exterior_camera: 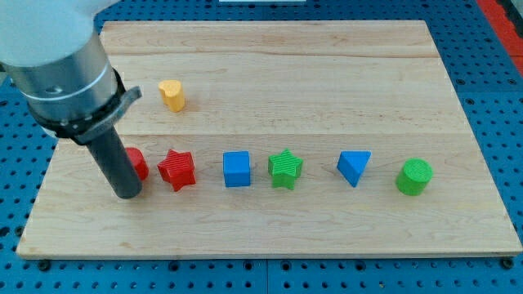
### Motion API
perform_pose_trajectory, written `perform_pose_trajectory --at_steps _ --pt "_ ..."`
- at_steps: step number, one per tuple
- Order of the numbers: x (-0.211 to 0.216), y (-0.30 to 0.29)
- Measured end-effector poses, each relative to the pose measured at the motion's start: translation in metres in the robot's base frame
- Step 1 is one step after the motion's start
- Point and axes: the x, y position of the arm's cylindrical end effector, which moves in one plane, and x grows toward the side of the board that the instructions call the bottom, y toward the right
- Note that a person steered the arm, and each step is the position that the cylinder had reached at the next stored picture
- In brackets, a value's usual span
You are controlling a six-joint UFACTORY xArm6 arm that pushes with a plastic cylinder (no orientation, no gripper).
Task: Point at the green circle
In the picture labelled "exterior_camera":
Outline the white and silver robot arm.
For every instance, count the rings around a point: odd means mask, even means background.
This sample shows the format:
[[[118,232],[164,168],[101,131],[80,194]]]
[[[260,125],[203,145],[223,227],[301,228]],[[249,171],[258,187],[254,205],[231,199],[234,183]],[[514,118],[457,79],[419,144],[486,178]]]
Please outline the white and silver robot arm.
[[[48,132],[85,145],[141,96],[126,90],[94,25],[117,0],[2,0],[1,64]]]

